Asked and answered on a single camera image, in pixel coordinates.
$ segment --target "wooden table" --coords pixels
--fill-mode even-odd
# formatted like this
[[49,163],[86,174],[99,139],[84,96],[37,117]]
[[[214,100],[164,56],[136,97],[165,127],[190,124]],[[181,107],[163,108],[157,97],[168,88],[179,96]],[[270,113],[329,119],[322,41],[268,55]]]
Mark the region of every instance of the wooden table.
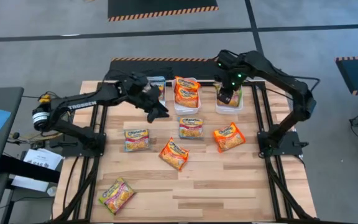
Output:
[[[96,81],[84,81],[81,93],[95,91]],[[266,83],[268,88],[283,92]],[[204,119],[204,141],[178,137],[178,116],[173,107],[173,93],[167,87],[169,118],[146,122],[145,113],[128,103],[108,108],[105,133],[107,143],[99,163],[91,222],[217,222],[274,220],[269,184],[263,159],[258,157],[256,133],[258,124],[251,87],[243,87],[244,109],[239,115],[215,112],[213,87],[200,90],[201,108],[198,114],[187,117]],[[287,99],[268,91],[274,123],[288,113]],[[264,111],[262,96],[260,106]],[[88,126],[92,108],[77,110],[74,123]],[[265,113],[265,127],[268,127]],[[235,122],[247,143],[220,154],[212,132]],[[150,129],[152,151],[124,152],[123,129]],[[190,150],[189,160],[181,172],[158,157],[173,137],[181,147]],[[62,212],[64,191],[74,158],[65,159],[53,205],[53,213]],[[68,187],[67,204],[74,196],[81,173],[80,158]],[[303,164],[293,156],[282,156],[289,191],[312,216],[316,216]],[[116,215],[98,201],[116,178],[125,178],[137,194]],[[282,196],[278,190],[281,214],[285,216]],[[81,203],[80,218],[84,217],[88,193]]]

